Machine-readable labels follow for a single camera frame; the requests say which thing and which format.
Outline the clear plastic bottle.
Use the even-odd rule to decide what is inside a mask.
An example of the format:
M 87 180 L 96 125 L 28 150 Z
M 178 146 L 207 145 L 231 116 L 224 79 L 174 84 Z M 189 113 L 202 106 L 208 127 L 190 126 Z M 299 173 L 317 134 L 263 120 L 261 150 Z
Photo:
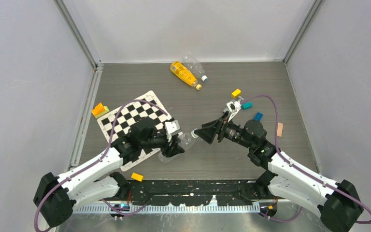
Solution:
M 194 131 L 192 131 L 192 132 L 181 132 L 178 135 L 179 146 L 181 148 L 183 148 L 185 151 L 187 151 L 188 149 L 190 149 L 193 146 L 193 144 L 196 142 L 196 140 L 198 138 L 199 137 L 194 133 Z M 182 154 L 174 155 L 172 157 L 165 157 L 165 156 L 163 156 L 163 154 L 161 152 L 159 152 L 158 158 L 161 162 L 168 163 L 168 162 L 172 161 L 173 159 L 175 159 L 175 158 L 177 158 L 178 156 L 181 156 L 181 155 Z

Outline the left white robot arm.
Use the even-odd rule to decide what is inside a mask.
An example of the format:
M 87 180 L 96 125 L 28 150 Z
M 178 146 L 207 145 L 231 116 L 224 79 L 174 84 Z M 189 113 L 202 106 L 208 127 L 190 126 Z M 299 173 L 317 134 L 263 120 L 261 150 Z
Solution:
M 149 117 L 131 126 L 129 132 L 114 140 L 96 157 L 66 173 L 45 174 L 33 198 L 35 218 L 45 219 L 49 228 L 64 223 L 74 210 L 100 199 L 128 196 L 130 184 L 116 169 L 139 160 L 143 150 L 159 149 L 166 157 L 184 153 L 179 145 L 179 122 L 169 119 L 157 129 Z

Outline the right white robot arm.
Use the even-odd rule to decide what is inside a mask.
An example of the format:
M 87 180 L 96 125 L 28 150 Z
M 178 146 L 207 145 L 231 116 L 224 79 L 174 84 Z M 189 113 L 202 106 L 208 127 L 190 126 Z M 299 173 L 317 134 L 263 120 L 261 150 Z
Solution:
M 337 182 L 294 161 L 266 139 L 260 121 L 248 120 L 240 127 L 222 116 L 191 134 L 209 144 L 228 139 L 248 148 L 250 161 L 265 169 L 257 179 L 257 194 L 265 199 L 273 195 L 290 200 L 318 216 L 332 232 L 350 231 L 364 211 L 351 182 Z

